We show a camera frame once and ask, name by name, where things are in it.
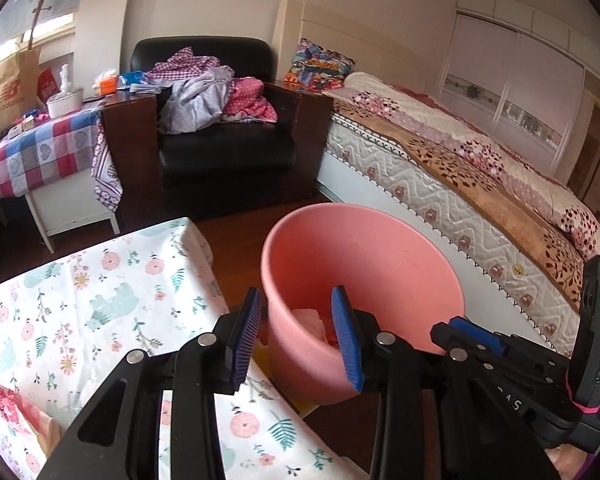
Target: white bowl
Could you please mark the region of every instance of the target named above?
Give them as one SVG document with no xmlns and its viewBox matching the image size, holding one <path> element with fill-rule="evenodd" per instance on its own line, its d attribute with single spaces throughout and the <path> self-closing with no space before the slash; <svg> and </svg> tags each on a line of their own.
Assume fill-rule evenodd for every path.
<svg viewBox="0 0 600 480">
<path fill-rule="evenodd" d="M 49 110 L 49 117 L 55 119 L 56 117 L 60 117 L 71 112 L 75 112 L 82 108 L 82 101 L 84 99 L 84 90 L 80 89 L 68 95 L 67 97 L 62 97 L 60 99 L 56 99 L 55 101 L 47 101 L 46 107 Z"/>
</svg>

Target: floral tablecloth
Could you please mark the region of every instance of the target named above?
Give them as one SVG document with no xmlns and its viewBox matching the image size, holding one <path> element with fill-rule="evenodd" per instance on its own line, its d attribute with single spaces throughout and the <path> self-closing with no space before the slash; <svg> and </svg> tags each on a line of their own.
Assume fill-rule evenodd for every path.
<svg viewBox="0 0 600 480">
<path fill-rule="evenodd" d="M 0 382 L 66 428 L 125 353 L 179 349 L 227 312 L 200 231 L 179 219 L 116 238 L 0 284 Z M 216 396 L 229 480 L 352 478 L 252 361 L 233 397 Z M 160 417 L 160 478 L 169 477 L 170 396 Z M 0 410 L 0 454 L 21 479 L 45 455 Z"/>
</svg>

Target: sliding door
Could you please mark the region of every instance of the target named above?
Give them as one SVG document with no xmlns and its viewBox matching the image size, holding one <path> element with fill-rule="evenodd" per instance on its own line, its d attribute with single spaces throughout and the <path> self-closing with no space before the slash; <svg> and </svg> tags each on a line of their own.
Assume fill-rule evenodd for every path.
<svg viewBox="0 0 600 480">
<path fill-rule="evenodd" d="M 440 101 L 485 133 L 492 130 L 517 36 L 484 20 L 456 19 Z"/>
<path fill-rule="evenodd" d="M 553 174 L 558 149 L 571 133 L 583 82 L 580 65 L 520 34 L 493 137 L 524 156 L 538 171 Z"/>
<path fill-rule="evenodd" d="M 459 15 L 440 100 L 551 175 L 580 103 L 584 69 L 534 38 Z"/>
</svg>

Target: pillow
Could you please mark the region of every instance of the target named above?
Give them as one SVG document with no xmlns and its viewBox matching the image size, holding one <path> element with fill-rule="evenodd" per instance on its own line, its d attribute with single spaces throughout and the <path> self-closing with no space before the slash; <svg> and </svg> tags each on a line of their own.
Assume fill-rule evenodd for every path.
<svg viewBox="0 0 600 480">
<path fill-rule="evenodd" d="M 285 82 L 312 91 L 341 88 L 354 63 L 350 57 L 302 38 Z"/>
</svg>

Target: human hand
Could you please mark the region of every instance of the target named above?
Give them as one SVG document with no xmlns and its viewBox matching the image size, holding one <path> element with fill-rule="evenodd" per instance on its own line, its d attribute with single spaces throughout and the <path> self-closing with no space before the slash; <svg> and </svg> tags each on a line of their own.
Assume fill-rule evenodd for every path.
<svg viewBox="0 0 600 480">
<path fill-rule="evenodd" d="M 549 460 L 560 473 L 562 480 L 573 480 L 582 469 L 587 453 L 571 444 L 562 444 L 555 449 L 545 450 Z"/>
</svg>

